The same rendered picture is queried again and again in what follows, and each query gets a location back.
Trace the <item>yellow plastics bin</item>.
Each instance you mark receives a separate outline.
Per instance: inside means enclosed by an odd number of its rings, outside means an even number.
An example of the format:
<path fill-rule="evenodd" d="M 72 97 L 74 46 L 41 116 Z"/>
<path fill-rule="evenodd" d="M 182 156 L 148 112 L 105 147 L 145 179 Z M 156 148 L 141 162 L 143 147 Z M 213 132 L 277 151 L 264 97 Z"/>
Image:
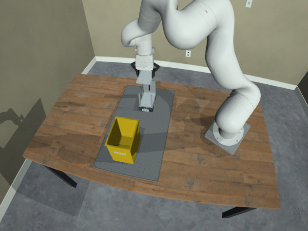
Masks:
<path fill-rule="evenodd" d="M 140 142 L 139 121 L 132 118 L 114 119 L 105 142 L 112 159 L 134 164 Z"/>

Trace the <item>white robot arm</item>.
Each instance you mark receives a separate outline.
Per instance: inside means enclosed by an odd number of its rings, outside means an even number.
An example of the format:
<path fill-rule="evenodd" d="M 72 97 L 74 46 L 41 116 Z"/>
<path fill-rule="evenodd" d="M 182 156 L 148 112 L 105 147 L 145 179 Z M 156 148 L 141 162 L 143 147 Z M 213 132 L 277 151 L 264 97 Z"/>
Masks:
<path fill-rule="evenodd" d="M 154 53 L 152 33 L 161 20 L 167 41 L 177 49 L 190 50 L 207 37 L 206 64 L 215 81 L 232 90 L 215 114 L 213 135 L 222 145 L 238 143 L 244 133 L 242 125 L 261 94 L 242 73 L 234 52 L 230 0 L 193 0 L 182 10 L 178 10 L 178 0 L 142 0 L 139 18 L 126 24 L 121 32 L 122 45 L 136 46 L 135 51 L 142 56 Z"/>

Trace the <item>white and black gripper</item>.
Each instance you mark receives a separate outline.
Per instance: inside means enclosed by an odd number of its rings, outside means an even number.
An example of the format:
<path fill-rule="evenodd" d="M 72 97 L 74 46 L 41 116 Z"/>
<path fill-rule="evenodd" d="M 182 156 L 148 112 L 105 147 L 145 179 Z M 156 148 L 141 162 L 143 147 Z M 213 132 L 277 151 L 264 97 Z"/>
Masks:
<path fill-rule="evenodd" d="M 147 56 L 141 56 L 136 53 L 135 62 L 131 63 L 131 66 L 136 71 L 137 77 L 139 75 L 139 70 L 145 70 L 145 71 L 152 71 L 152 78 L 153 78 L 155 76 L 155 72 L 160 68 L 158 64 L 154 63 L 153 53 Z M 154 66 L 156 68 L 154 68 Z"/>

